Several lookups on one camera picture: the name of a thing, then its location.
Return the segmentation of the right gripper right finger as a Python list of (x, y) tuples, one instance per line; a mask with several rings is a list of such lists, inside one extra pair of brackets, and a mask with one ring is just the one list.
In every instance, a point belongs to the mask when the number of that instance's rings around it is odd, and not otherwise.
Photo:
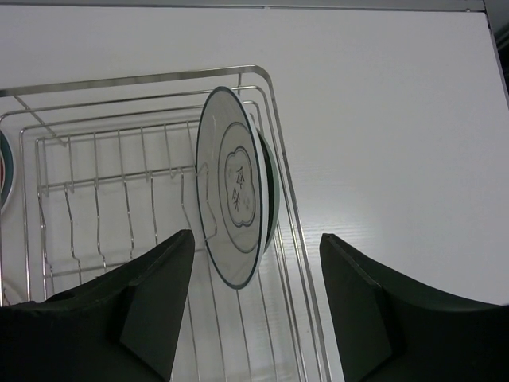
[(324, 234), (321, 269), (346, 381), (506, 381), (508, 307), (438, 290)]

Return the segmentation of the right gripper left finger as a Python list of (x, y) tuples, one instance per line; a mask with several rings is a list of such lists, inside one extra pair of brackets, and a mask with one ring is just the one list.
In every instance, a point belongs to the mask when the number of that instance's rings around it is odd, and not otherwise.
[(180, 230), (43, 302), (1, 309), (3, 381), (168, 381), (195, 239)]

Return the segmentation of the green red rimmed plate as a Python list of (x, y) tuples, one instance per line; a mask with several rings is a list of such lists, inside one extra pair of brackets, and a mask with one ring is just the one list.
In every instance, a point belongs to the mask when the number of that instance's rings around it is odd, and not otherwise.
[(1, 131), (1, 213), (4, 213), (14, 195), (17, 163), (9, 137)]

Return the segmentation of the small blue patterned plate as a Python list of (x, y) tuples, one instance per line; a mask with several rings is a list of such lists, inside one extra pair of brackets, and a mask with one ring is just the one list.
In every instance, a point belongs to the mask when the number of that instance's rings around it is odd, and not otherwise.
[(278, 174), (278, 166), (269, 143), (265, 139), (261, 131), (258, 131), (258, 136), (262, 145), (263, 157), (266, 163), (266, 173), (269, 191), (269, 220), (268, 220), (268, 234), (266, 239), (266, 248), (270, 246), (270, 242), (274, 237), (274, 232), (278, 223), (278, 214), (280, 209), (281, 191), (280, 181)]

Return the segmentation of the white plate with grey rim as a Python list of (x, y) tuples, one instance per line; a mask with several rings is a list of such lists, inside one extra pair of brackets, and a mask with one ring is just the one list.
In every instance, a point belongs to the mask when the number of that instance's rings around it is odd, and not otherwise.
[(269, 233), (268, 181), (258, 129), (230, 88), (204, 103), (196, 137), (196, 195), (205, 247), (223, 282), (254, 278)]

